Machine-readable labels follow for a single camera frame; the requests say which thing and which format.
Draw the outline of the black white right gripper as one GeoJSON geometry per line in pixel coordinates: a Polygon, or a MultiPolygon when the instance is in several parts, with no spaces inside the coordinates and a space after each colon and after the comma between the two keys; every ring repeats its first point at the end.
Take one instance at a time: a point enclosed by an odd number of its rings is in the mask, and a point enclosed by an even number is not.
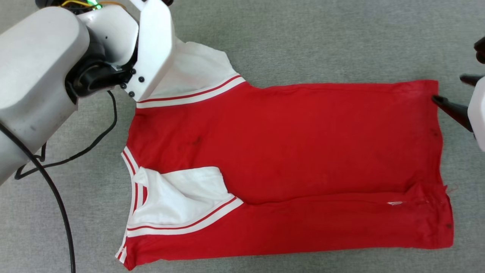
{"type": "Polygon", "coordinates": [[[475,87],[468,107],[438,95],[434,95],[432,101],[462,127],[473,132],[478,146],[485,152],[485,74],[462,74],[459,79],[475,87]]]}

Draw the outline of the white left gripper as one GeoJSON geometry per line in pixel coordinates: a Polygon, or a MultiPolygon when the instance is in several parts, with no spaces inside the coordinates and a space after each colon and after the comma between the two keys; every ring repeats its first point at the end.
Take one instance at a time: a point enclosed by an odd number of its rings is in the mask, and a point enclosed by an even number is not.
{"type": "Polygon", "coordinates": [[[127,61],[131,78],[126,92],[137,102],[150,97],[173,64],[175,33],[163,0],[130,0],[139,10],[137,31],[129,30],[127,61]]]}

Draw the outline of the red and white shirt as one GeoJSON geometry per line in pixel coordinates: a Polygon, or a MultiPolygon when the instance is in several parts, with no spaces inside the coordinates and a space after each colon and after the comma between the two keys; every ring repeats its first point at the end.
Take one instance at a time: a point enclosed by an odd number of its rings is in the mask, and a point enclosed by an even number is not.
{"type": "Polygon", "coordinates": [[[122,157],[131,206],[117,259],[449,248],[436,80],[257,88],[225,52],[175,40],[122,157]]]}

